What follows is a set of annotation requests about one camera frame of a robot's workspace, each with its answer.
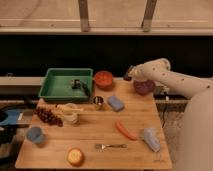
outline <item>blue cup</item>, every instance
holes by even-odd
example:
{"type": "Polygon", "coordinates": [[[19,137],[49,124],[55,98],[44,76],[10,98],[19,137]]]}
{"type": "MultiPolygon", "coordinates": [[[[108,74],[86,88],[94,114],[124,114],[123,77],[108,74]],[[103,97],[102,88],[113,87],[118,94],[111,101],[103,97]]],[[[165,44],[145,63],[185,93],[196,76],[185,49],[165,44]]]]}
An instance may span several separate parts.
{"type": "Polygon", "coordinates": [[[35,144],[40,144],[44,140],[44,134],[42,133],[42,129],[40,127],[34,126],[28,129],[26,138],[35,144]]]}

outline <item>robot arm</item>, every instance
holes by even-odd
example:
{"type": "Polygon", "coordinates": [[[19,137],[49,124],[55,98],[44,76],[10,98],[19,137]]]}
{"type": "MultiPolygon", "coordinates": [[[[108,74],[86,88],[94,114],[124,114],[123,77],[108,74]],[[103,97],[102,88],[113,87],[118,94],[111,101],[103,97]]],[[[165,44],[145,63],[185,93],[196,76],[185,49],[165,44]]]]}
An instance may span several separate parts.
{"type": "Polygon", "coordinates": [[[132,68],[134,80],[158,81],[190,98],[182,120],[177,171],[213,170],[213,81],[172,72],[167,59],[132,68]]]}
{"type": "Polygon", "coordinates": [[[134,66],[128,73],[136,81],[150,79],[158,81],[190,99],[195,94],[213,88],[213,81],[170,71],[170,62],[157,59],[134,66]]]}

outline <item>fork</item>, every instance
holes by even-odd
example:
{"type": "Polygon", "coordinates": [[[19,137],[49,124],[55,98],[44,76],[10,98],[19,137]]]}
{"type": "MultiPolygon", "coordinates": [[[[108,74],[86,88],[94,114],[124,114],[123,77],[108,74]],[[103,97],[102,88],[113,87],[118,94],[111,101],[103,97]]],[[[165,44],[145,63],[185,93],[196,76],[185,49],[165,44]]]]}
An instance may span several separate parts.
{"type": "Polygon", "coordinates": [[[95,148],[96,149],[105,149],[108,147],[112,147],[112,148],[127,148],[126,144],[95,144],[95,148]]]}

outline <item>red grapes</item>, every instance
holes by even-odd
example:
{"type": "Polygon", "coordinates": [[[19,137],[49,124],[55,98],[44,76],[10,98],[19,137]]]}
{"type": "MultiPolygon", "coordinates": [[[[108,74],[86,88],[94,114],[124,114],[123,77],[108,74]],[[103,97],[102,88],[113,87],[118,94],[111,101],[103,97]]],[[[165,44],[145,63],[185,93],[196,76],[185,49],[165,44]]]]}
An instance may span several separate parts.
{"type": "Polygon", "coordinates": [[[38,117],[49,125],[63,126],[63,121],[58,116],[54,115],[51,110],[46,110],[45,108],[37,107],[35,110],[38,117]]]}

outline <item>black wall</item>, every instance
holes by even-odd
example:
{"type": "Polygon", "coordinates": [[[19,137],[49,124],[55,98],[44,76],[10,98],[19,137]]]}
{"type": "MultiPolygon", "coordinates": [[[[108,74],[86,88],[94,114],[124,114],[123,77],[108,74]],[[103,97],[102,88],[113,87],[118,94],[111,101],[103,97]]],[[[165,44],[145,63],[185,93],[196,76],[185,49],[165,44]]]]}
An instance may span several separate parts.
{"type": "Polygon", "coordinates": [[[93,68],[123,76],[130,65],[165,57],[172,70],[213,75],[213,37],[0,36],[0,76],[44,76],[48,68],[93,68]]]}

